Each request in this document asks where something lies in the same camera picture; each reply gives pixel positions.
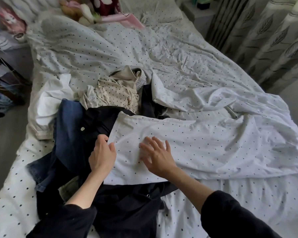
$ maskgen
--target curtain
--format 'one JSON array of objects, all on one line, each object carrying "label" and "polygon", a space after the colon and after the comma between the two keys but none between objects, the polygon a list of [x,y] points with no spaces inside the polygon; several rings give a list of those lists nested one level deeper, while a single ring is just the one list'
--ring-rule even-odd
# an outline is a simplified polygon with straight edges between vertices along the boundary
[{"label": "curtain", "polygon": [[298,0],[219,0],[206,40],[278,94],[298,79]]}]

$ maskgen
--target pink book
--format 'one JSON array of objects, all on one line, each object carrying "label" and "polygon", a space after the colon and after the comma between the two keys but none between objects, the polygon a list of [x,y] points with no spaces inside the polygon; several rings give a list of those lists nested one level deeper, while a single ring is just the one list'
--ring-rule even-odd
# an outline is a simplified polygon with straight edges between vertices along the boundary
[{"label": "pink book", "polygon": [[144,29],[145,26],[131,13],[102,16],[102,23],[119,22],[126,28]]}]

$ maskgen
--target person's left hand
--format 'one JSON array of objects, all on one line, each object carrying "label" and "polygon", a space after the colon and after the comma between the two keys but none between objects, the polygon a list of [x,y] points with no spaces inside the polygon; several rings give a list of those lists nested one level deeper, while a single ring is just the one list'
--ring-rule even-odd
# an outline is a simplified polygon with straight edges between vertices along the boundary
[{"label": "person's left hand", "polygon": [[107,144],[106,135],[98,135],[94,151],[88,158],[92,172],[101,172],[105,177],[109,174],[116,160],[116,149],[114,143]]}]

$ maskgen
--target green bottle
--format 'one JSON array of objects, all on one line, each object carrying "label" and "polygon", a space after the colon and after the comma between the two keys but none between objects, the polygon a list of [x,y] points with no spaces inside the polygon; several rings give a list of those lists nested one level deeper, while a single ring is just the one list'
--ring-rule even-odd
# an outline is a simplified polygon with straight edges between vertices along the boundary
[{"label": "green bottle", "polygon": [[208,9],[210,8],[211,1],[212,0],[198,0],[197,7],[201,10]]}]

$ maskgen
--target hand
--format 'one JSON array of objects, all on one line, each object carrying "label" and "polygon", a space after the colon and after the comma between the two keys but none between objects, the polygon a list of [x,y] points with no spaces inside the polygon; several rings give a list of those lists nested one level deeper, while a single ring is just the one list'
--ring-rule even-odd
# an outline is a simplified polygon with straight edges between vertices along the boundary
[{"label": "hand", "polygon": [[149,157],[141,157],[143,163],[148,170],[161,178],[167,178],[167,174],[177,168],[175,161],[171,155],[171,149],[169,142],[166,140],[166,149],[163,147],[163,143],[156,137],[146,137],[145,140],[150,144],[140,143],[140,148],[145,150]]},{"label": "hand", "polygon": [[109,174],[116,160],[116,149],[114,143],[107,144],[108,137],[106,135],[98,135],[95,142],[94,151],[88,158],[88,162],[92,172],[101,172],[105,175]]}]

